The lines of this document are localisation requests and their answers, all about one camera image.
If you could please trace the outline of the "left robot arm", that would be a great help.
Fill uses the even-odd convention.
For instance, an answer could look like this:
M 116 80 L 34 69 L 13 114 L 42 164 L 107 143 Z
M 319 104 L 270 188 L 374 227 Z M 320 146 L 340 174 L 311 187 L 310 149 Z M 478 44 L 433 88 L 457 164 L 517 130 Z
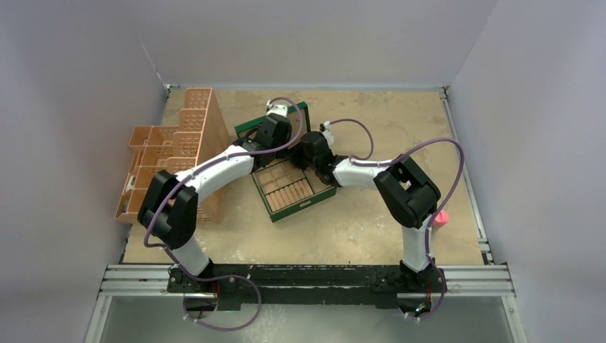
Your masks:
M 191 169 L 171 174 L 157 172 L 149 185 L 137 220 L 146 229 L 144 246 L 152 248 L 151 236 L 185 273 L 195 292 L 208 290 L 214 264 L 194 238 L 197 209 L 203 200 L 241 177 L 268 165 L 300 138 L 291 121 L 278 114 L 266 115 L 251 138 L 233 141 L 222 153 Z

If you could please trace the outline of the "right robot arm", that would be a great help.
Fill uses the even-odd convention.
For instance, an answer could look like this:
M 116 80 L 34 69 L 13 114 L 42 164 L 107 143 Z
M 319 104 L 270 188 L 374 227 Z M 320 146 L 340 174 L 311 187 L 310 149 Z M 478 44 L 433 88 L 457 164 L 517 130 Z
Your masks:
M 441 193 L 412 158 L 399 162 L 360 161 L 334 154 L 319 131 L 304 134 L 287 158 L 301 170 L 311 169 L 323 184 L 378 191 L 402 228 L 403 285 L 417 291 L 428 283 L 427 268 L 432 258 L 430 219 L 437 211 Z

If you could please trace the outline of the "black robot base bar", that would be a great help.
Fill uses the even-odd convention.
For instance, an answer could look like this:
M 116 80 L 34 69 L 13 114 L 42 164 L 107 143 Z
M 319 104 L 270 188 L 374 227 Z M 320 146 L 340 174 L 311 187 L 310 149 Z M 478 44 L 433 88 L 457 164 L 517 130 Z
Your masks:
M 429 264 L 420 272 L 397 265 L 215 264 L 192 278 L 169 269 L 167 290 L 192 298 L 187 309 L 208 299 L 219 311 L 244 304 L 368 305 L 421 316 L 447 291 L 444 271 Z

